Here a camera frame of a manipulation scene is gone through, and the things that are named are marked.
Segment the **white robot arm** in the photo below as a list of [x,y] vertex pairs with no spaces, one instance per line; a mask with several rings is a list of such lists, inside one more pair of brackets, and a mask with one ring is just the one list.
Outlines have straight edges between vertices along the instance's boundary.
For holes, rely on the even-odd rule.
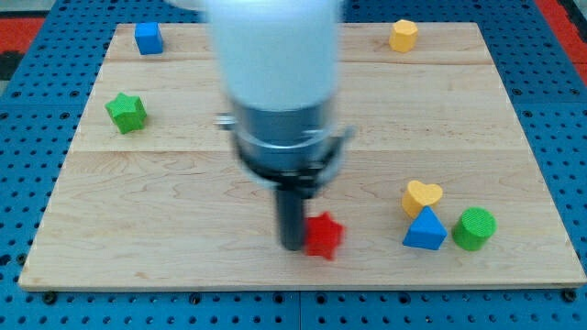
[[339,1],[185,0],[202,12],[216,53],[243,168],[273,190],[281,245],[300,250],[305,201],[331,182],[354,131],[338,130]]

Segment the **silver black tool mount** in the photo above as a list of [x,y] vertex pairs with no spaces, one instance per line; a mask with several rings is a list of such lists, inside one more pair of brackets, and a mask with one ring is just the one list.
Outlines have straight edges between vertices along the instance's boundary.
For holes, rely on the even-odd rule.
[[338,127],[331,101],[295,109],[231,103],[216,116],[242,166],[261,185],[312,198],[338,175],[354,126]]

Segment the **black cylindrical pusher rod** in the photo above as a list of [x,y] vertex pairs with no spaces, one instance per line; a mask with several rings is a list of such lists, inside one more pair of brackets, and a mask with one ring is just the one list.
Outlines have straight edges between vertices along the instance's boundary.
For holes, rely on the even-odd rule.
[[304,199],[294,190],[278,188],[275,202],[281,245],[287,250],[300,250],[305,242]]

